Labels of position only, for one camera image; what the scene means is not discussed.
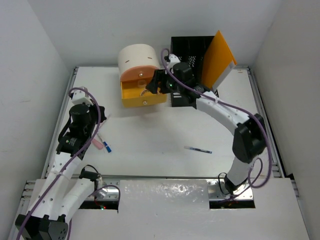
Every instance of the orange book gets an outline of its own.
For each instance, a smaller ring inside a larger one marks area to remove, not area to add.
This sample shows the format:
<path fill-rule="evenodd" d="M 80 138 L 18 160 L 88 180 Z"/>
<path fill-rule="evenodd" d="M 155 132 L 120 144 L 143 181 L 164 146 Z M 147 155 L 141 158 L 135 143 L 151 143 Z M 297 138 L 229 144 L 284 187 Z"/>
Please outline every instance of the orange book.
<path fill-rule="evenodd" d="M 204 55 L 202 84 L 216 90 L 236 65 L 224 36 L 218 31 Z"/>

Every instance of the white wall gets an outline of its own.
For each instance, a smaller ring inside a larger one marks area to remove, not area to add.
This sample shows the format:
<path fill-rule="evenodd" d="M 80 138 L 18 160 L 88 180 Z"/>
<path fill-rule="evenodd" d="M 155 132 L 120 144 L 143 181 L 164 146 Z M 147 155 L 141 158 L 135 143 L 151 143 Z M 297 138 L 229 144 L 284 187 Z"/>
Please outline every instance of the white wall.
<path fill-rule="evenodd" d="M 27 0 L 0 1 L 0 239 L 41 176 L 69 72 Z"/>
<path fill-rule="evenodd" d="M 285 0 L 255 76 L 312 240 L 320 240 L 320 1 Z"/>
<path fill-rule="evenodd" d="M 256 58 L 281 0 L 28 0 L 70 68 L 116 65 L 131 44 L 221 30 L 240 65 Z"/>

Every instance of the pink eraser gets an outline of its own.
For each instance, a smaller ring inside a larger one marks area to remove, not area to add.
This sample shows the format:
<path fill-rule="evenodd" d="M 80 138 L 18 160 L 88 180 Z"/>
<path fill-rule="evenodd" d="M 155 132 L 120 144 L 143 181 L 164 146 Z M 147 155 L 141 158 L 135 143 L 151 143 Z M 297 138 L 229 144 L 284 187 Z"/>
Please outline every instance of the pink eraser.
<path fill-rule="evenodd" d="M 101 150 L 101 149 L 103 149 L 105 147 L 101 142 L 99 142 L 95 138 L 91 141 L 91 143 L 93 143 L 93 145 L 99 150 Z"/>

